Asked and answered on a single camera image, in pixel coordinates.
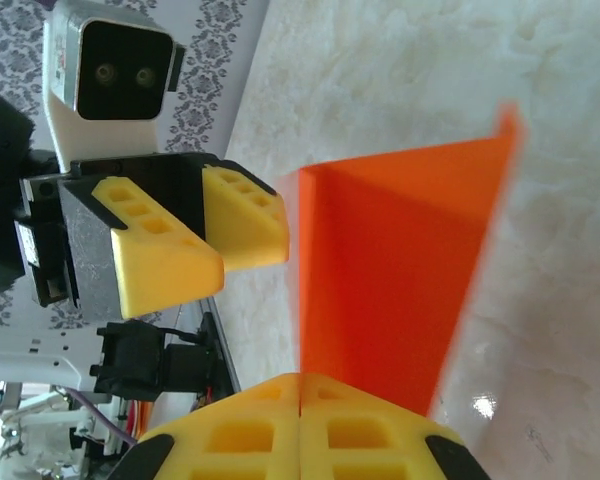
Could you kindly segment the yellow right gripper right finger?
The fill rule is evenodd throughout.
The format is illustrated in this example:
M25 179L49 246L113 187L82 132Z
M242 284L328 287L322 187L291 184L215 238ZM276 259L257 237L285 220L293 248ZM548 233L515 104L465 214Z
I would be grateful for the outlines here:
M299 385L302 479L489 479L446 426L324 375Z

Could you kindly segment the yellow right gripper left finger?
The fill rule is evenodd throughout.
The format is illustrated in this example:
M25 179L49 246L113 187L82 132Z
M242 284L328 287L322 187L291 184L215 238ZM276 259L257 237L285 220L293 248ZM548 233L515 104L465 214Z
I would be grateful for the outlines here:
M300 376L284 374L148 431L114 479L300 477Z

